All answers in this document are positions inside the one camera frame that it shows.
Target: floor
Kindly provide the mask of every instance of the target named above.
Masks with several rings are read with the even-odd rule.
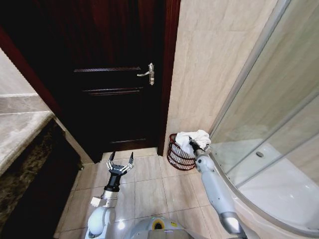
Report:
[[[111,238],[122,239],[126,231],[141,219],[162,215],[204,237],[230,238],[219,223],[217,214],[209,205],[200,174],[196,169],[179,171],[165,157],[156,155],[156,149],[134,150],[135,167],[121,179],[117,218]],[[117,152],[115,164],[126,164],[130,151]],[[80,171],[70,192],[55,238],[82,239],[87,221],[94,210],[92,196],[99,196],[108,181],[105,160],[86,164]]]

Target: red metal basket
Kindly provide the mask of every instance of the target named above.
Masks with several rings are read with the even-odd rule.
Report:
[[[169,136],[167,160],[174,167],[187,171],[195,167],[195,158],[190,157],[175,143],[176,133]]]

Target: wall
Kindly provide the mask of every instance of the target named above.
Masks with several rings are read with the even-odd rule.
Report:
[[[319,186],[319,135],[287,156],[296,167]]]
[[[166,126],[210,131],[277,0],[182,0]]]
[[[319,1],[291,1],[213,141],[265,139],[308,95],[318,92],[318,38]],[[280,152],[290,147],[283,138],[271,141]]]
[[[36,94],[0,48],[0,97],[17,94]]]
[[[0,48],[0,114],[48,110],[48,106]],[[66,140],[80,155],[81,161],[92,163],[91,158],[59,119],[55,120],[65,131]]]

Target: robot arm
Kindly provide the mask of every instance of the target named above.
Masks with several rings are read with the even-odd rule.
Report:
[[[115,152],[106,162],[111,173],[108,184],[104,187],[104,192],[100,197],[93,197],[91,204],[97,207],[91,214],[88,221],[88,230],[85,239],[106,239],[108,237],[108,228],[115,221],[115,206],[120,190],[120,179],[133,168],[133,153],[129,163],[126,166],[113,164]]]
[[[224,181],[216,172],[213,160],[192,139],[189,144],[194,149],[196,168],[201,173],[210,204],[216,210],[225,230],[243,239],[259,239],[258,235],[246,226],[235,211],[234,201]]]

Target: door handle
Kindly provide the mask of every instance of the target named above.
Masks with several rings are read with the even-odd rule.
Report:
[[[137,76],[146,76],[146,75],[150,76],[150,85],[151,86],[154,85],[154,83],[155,83],[155,78],[154,78],[155,72],[154,72],[154,65],[153,65],[152,62],[149,64],[149,71],[145,72],[144,74],[137,74]]]

